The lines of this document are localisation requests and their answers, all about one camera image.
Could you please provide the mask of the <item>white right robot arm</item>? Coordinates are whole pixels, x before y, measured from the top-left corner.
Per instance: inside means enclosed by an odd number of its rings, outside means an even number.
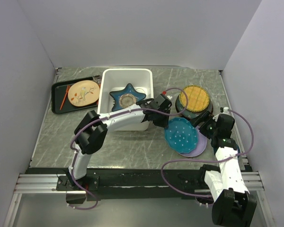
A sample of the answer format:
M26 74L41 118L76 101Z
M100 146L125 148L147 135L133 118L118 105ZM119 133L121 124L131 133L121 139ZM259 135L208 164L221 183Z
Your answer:
M239 148L231 132L235 119L227 107L220 114L209 111L190 123L210 139L218 166L205 165L198 176L202 188L209 188L213 197L212 221L223 227L249 227L256 210L257 200L250 194L241 175Z

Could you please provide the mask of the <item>turquoise polka dot plate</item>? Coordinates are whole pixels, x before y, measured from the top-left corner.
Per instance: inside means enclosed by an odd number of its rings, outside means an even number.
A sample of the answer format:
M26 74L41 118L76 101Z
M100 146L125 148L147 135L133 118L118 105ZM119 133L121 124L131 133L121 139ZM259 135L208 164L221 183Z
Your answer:
M188 154L197 147L197 130L185 118L169 120L164 133L167 144L178 153Z

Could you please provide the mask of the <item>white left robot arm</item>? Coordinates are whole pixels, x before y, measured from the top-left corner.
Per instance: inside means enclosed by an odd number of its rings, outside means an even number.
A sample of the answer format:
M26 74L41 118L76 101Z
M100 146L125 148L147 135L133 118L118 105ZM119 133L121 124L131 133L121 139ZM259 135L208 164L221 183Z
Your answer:
M88 112L75 129L71 140L70 148L74 151L74 156L68 167L68 185L74 190L84 186L91 156L102 148L109 131L143 122L167 128L171 106L171 100L162 93L156 98L139 101L115 112Z

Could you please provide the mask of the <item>blue star-shaped dish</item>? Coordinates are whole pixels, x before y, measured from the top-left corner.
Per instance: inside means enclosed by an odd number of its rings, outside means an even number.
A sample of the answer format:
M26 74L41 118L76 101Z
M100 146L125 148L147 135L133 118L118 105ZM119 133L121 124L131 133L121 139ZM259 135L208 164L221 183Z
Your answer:
M131 83L128 83L122 90L111 91L109 95L114 101L112 112L128 108L146 98L146 94L138 92Z

